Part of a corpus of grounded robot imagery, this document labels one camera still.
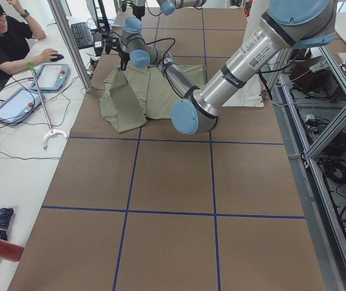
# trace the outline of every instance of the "tablet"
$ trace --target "tablet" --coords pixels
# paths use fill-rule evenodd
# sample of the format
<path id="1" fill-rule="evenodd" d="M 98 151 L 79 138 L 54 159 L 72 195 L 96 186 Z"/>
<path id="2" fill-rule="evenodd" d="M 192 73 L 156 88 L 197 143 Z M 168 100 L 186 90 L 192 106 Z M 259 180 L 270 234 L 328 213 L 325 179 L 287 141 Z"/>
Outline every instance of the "tablet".
<path id="1" fill-rule="evenodd" d="M 40 104 L 37 92 L 19 89 L 0 105 L 0 122 L 17 125 Z"/>
<path id="2" fill-rule="evenodd" d="M 42 92 L 57 92 L 68 78 L 69 66 L 67 64 L 43 64 L 36 75 Z M 30 90 L 37 91 L 35 82 L 30 86 Z"/>

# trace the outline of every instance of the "wristwatch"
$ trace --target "wristwatch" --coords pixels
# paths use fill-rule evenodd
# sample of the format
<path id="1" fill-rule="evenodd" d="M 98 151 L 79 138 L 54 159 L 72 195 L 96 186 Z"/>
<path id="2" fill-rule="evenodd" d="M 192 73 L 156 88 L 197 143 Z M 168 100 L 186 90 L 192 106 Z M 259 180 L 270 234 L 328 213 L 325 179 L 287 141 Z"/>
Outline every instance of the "wristwatch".
<path id="1" fill-rule="evenodd" d="M 24 14 L 21 14 L 22 18 L 26 18 L 30 15 L 29 12 L 27 12 L 27 10 L 25 9 L 25 13 Z"/>

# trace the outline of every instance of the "blue joint cap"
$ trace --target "blue joint cap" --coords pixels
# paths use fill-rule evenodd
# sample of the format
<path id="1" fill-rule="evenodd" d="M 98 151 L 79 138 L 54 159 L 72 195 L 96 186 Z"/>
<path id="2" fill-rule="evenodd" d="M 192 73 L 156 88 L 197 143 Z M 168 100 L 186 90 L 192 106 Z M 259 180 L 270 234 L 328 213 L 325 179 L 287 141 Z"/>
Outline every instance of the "blue joint cap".
<path id="1" fill-rule="evenodd" d="M 307 49 L 309 47 L 321 47 L 322 45 L 329 44 L 335 36 L 334 33 L 330 33 L 329 35 L 319 36 L 318 38 L 310 38 L 304 39 L 303 41 L 299 41 L 297 44 L 293 46 L 292 49 Z"/>
<path id="2" fill-rule="evenodd" d="M 322 13 L 330 0 L 272 0 L 269 15 L 279 24 L 301 25 Z"/>
<path id="3" fill-rule="evenodd" d="M 133 50 L 130 52 L 130 59 L 138 69 L 146 68 L 150 64 L 150 56 L 144 50 Z"/>
<path id="4" fill-rule="evenodd" d="M 165 15 L 170 15 L 175 11 L 175 5 L 171 1 L 167 1 L 161 4 L 161 11 Z"/>
<path id="5" fill-rule="evenodd" d="M 174 128 L 183 135 L 193 135 L 198 129 L 198 114 L 193 103 L 182 99 L 174 104 L 172 109 Z"/>
<path id="6" fill-rule="evenodd" d="M 123 24 L 123 30 L 132 34 L 141 33 L 142 23 L 135 16 L 127 17 Z"/>

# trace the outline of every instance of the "man's arm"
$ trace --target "man's arm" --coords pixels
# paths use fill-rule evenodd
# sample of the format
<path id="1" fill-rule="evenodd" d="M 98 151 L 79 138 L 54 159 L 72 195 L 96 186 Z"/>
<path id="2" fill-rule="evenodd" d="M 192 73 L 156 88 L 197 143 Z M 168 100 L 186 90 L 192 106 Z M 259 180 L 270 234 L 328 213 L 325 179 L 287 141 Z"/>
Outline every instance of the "man's arm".
<path id="1" fill-rule="evenodd" d="M 0 64 L 0 69 L 4 71 L 6 74 L 12 76 L 29 69 L 29 66 L 27 65 L 28 62 L 32 62 L 34 65 L 39 65 L 43 62 L 49 62 L 50 59 L 55 58 L 55 55 L 57 53 L 58 51 L 52 48 L 47 48 L 38 56 L 32 56 L 31 58 L 19 59 L 17 61 L 12 62 L 4 62 Z"/>
<path id="2" fill-rule="evenodd" d="M 25 14 L 25 10 L 22 7 L 19 0 L 7 0 L 7 2 L 14 7 L 14 9 L 21 15 Z M 40 24 L 30 15 L 24 18 L 33 33 L 33 39 L 44 39 L 46 34 Z"/>

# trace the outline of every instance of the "black t-shirt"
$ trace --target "black t-shirt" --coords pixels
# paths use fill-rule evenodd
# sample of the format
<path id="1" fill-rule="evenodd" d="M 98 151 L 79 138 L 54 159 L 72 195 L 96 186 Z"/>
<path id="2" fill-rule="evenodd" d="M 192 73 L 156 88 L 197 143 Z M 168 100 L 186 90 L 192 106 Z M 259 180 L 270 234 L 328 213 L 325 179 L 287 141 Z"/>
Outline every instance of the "black t-shirt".
<path id="1" fill-rule="evenodd" d="M 33 36 L 30 27 L 19 22 L 11 16 L 7 16 L 7 32 L 0 36 L 0 64 L 7 61 L 24 59 L 29 52 L 26 39 Z M 9 79 L 9 75 L 0 70 L 0 81 Z"/>

